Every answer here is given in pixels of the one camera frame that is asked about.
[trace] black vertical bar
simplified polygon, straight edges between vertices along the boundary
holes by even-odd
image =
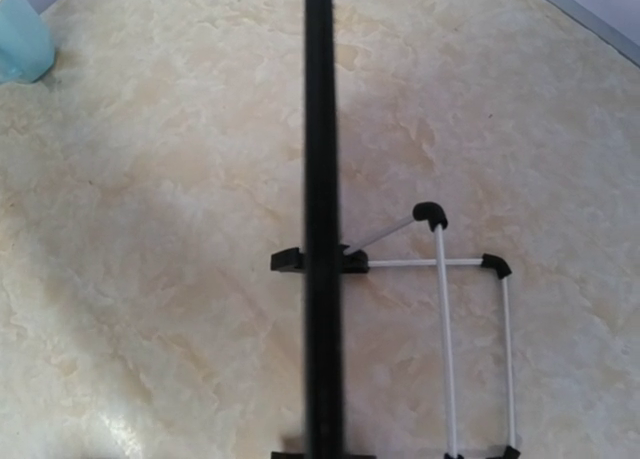
[[[305,0],[306,454],[344,457],[332,0]]]

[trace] foldable stand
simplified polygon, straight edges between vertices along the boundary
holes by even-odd
[[[414,223],[426,221],[433,232],[436,243],[435,259],[407,259],[369,261],[363,248],[383,239],[390,234]],[[445,410],[447,416],[447,453],[445,459],[464,459],[458,448],[458,432],[456,419],[455,375],[453,364],[453,347],[451,340],[451,315],[449,309],[449,292],[447,283],[447,267],[481,267],[495,271],[501,283],[502,304],[504,309],[504,337],[507,376],[508,407],[508,445],[504,454],[492,459],[518,459],[520,452],[516,449],[515,394],[513,381],[513,360],[511,350],[511,316],[509,309],[508,276],[511,269],[501,257],[484,254],[480,258],[447,259],[444,248],[444,230],[448,221],[444,210],[433,202],[417,204],[410,216],[397,221],[383,230],[365,237],[352,246],[340,246],[342,249],[342,273],[366,274],[371,268],[380,267],[436,267],[438,273],[438,295],[440,299],[440,320],[442,331],[442,354],[444,359]],[[286,249],[271,256],[271,270],[279,272],[305,272],[305,255],[299,248]],[[300,454],[273,453],[272,459],[299,459]],[[348,456],[351,458],[371,458],[372,456]]]

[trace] blue cup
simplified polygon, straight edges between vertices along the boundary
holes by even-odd
[[[0,84],[37,81],[55,56],[49,29],[27,0],[0,0]]]

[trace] gray baseboard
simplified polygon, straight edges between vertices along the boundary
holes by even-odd
[[[633,42],[617,29],[611,27],[598,16],[585,9],[574,0],[547,0],[562,12],[573,18],[587,29],[597,34],[603,41],[640,66],[640,45]]]

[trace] floor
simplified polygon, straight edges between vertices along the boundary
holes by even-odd
[[[336,0],[342,228],[440,202],[514,270],[527,459],[640,450],[640,70],[542,0]],[[0,450],[268,458],[301,434],[301,0],[62,0],[0,89]],[[418,225],[376,259],[433,257]],[[504,444],[496,281],[452,271],[461,444]],[[441,458],[436,278],[344,281],[348,441]]]

